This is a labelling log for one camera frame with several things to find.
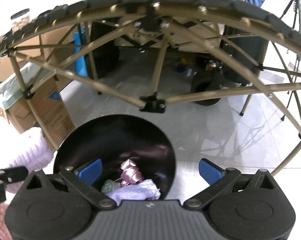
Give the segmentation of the purple woven drawstring pouch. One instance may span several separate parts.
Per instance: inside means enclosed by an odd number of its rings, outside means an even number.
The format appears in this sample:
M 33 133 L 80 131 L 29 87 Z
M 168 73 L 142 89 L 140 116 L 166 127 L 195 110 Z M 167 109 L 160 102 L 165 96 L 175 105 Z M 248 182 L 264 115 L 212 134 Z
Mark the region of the purple woven drawstring pouch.
M 151 179 L 147 179 L 138 184 L 116 189 L 106 195 L 119 205 L 123 200 L 158 200 L 161 192 Z

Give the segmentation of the pink satin cloth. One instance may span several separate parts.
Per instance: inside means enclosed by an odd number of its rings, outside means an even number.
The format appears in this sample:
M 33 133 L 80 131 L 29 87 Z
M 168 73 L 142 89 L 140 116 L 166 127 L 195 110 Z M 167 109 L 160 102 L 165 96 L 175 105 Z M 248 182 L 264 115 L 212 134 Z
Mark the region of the pink satin cloth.
M 121 187 L 137 184 L 143 180 L 142 173 L 131 159 L 127 159 L 121 164 L 121 170 Z

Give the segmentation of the cardboard box with green liner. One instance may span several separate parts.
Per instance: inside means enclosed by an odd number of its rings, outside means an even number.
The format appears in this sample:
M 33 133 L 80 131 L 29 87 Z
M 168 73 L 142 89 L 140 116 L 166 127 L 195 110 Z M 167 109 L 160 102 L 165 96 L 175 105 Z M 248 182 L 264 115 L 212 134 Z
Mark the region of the cardboard box with green liner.
M 60 92 L 71 80 L 55 75 L 45 79 L 43 71 L 37 79 L 44 83 L 27 99 L 20 89 L 10 61 L 0 63 L 0 113 L 14 128 L 23 133 L 44 126 L 44 136 L 51 150 L 56 150 L 74 128 Z

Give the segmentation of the lilac fuzzy towel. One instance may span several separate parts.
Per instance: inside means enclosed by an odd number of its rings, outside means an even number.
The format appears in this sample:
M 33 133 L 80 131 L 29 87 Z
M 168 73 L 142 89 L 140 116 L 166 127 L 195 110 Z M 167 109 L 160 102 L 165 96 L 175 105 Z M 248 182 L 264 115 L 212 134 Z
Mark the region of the lilac fuzzy towel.
M 5 168 L 24 166 L 28 172 L 45 168 L 53 159 L 53 152 L 40 127 L 32 127 L 16 136 L 3 155 Z

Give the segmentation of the iridescent plastic bag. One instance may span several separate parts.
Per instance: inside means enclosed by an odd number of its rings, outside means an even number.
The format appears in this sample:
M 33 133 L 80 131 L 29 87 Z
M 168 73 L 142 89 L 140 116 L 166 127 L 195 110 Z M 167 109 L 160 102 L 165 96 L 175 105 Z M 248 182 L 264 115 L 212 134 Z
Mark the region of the iridescent plastic bag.
M 104 185 L 102 186 L 102 193 L 108 194 L 112 191 L 115 191 L 121 187 L 121 184 L 119 182 L 113 181 L 113 180 L 106 180 Z

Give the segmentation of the black round trash bin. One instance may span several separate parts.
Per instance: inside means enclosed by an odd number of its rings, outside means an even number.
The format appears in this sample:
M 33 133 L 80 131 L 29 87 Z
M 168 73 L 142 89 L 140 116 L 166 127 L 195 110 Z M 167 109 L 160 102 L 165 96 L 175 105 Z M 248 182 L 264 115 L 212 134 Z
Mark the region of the black round trash bin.
M 137 116 L 114 114 L 90 120 L 76 128 L 61 144 L 53 172 L 79 168 L 96 159 L 102 174 L 93 186 L 100 190 L 106 180 L 121 176 L 121 164 L 130 159 L 144 179 L 151 179 L 165 199 L 172 188 L 176 157 L 166 134 L 155 124 Z

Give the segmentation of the tan folding slat table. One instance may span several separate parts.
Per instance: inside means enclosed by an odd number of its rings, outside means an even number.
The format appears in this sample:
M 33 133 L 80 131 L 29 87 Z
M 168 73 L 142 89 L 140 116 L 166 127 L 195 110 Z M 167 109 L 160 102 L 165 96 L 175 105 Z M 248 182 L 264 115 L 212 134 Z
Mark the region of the tan folding slat table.
M 111 31 L 94 41 L 87 41 L 59 64 L 38 60 L 27 55 L 32 47 L 26 42 L 31 38 L 63 27 L 70 29 L 87 23 L 100 23 L 111 27 Z M 286 25 L 277 16 L 240 0 L 85 0 L 72 5 L 63 5 L 32 20 L 21 30 L 3 38 L 0 42 L 0 57 L 11 56 L 39 65 L 53 74 L 59 74 L 82 82 L 95 90 L 109 94 L 141 110 L 154 113 L 165 111 L 166 105 L 177 102 L 196 102 L 225 96 L 263 93 L 282 111 L 298 130 L 301 140 L 301 119 L 296 120 L 288 108 L 275 96 L 276 92 L 301 90 L 301 83 L 290 82 L 266 85 L 259 77 L 241 63 L 233 54 L 227 53 L 213 40 L 224 41 L 240 53 L 258 70 L 261 62 L 255 60 L 244 49 L 234 43 L 236 38 L 259 37 L 272 44 L 279 44 L 301 57 L 301 34 Z M 104 83 L 82 77 L 67 70 L 67 67 L 84 55 L 91 55 L 95 49 L 118 38 L 125 38 L 140 50 L 154 45 L 160 48 L 151 80 L 150 95 L 136 98 L 115 91 Z M 193 94 L 158 99 L 157 85 L 167 48 L 180 50 L 182 38 L 186 46 L 199 47 L 249 82 L 249 87 L 212 90 Z

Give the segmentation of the clear jar with black lid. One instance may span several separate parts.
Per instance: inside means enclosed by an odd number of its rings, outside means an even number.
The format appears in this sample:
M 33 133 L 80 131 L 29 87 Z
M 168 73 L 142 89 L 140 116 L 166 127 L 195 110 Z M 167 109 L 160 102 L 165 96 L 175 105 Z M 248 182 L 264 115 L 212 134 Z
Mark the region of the clear jar with black lid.
M 21 30 L 25 25 L 29 24 L 31 22 L 30 18 L 30 9 L 22 9 L 10 17 L 11 23 L 12 23 L 12 33 L 17 32 L 18 30 Z

